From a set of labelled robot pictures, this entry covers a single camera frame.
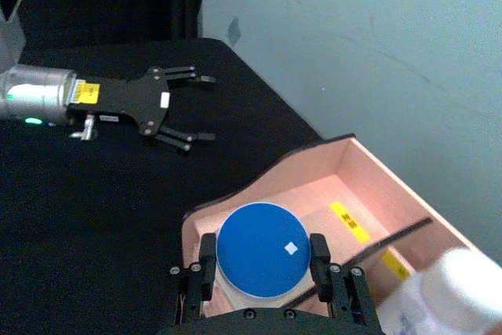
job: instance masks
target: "black curtain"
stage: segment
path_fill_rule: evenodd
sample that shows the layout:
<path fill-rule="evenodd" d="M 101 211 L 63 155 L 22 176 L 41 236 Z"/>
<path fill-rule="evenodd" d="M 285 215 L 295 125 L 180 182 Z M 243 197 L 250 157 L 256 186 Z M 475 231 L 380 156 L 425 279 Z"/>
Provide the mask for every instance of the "black curtain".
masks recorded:
<path fill-rule="evenodd" d="M 23 0 L 27 48 L 197 38 L 201 0 Z"/>

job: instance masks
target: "yellow sticker with text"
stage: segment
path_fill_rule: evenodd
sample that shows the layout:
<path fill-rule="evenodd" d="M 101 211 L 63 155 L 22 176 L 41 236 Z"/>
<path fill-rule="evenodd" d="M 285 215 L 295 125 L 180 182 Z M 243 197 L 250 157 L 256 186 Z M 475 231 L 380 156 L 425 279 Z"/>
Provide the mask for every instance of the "yellow sticker with text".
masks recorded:
<path fill-rule="evenodd" d="M 385 251 L 382 256 L 382 260 L 389 267 L 389 269 L 394 272 L 394 275 L 401 280 L 405 281 L 408 277 L 410 277 L 410 273 L 408 269 L 399 261 L 399 259 L 389 250 Z"/>
<path fill-rule="evenodd" d="M 368 232 L 359 225 L 357 220 L 347 211 L 342 203 L 333 202 L 329 205 L 329 208 L 343 221 L 348 230 L 352 232 L 360 243 L 369 242 L 371 238 Z"/>
<path fill-rule="evenodd" d="M 76 104 L 97 104 L 100 96 L 100 85 L 85 80 L 77 81 L 77 88 L 75 89 L 75 96 L 73 101 Z"/>

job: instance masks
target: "light blue wall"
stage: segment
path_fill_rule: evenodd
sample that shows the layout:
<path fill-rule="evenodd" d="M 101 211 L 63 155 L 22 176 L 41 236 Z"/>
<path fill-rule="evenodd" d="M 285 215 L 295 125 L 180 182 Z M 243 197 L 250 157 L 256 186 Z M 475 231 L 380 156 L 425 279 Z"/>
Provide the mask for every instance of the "light blue wall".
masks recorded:
<path fill-rule="evenodd" d="M 324 137 L 356 133 L 502 262 L 502 0 L 204 0 L 202 14 L 206 37 L 240 32 L 235 52 Z"/>

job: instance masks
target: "bottle cap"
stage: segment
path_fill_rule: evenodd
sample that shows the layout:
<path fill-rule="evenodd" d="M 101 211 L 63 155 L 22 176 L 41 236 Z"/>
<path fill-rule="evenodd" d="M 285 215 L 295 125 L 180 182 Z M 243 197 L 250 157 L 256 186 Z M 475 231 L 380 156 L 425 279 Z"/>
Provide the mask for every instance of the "bottle cap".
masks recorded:
<path fill-rule="evenodd" d="M 432 314 L 447 326 L 487 330 L 502 321 L 502 268 L 486 255 L 451 249 L 425 271 L 420 290 Z"/>

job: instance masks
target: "wooden box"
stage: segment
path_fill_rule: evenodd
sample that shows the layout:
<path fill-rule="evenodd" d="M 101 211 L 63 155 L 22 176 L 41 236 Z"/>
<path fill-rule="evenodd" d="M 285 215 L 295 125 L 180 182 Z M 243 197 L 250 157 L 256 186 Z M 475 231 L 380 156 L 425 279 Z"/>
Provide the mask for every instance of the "wooden box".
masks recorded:
<path fill-rule="evenodd" d="M 300 218 L 307 231 L 323 233 L 332 262 L 343 264 L 368 246 L 424 218 L 431 223 L 377 251 L 360 265 L 378 304 L 415 270 L 433 263 L 447 249 L 475 249 L 457 229 L 434 211 L 353 136 L 294 151 L 240 192 L 206 203 L 190 213 L 183 224 L 185 266 L 198 258 L 201 236 L 219 229 L 229 213 L 250 202 L 273 202 Z M 300 290 L 313 286 L 310 274 Z M 281 306 L 295 297 L 281 297 L 267 306 Z M 217 275 L 208 316 L 245 306 L 246 300 Z M 300 309 L 321 314 L 326 306 L 316 297 Z"/>

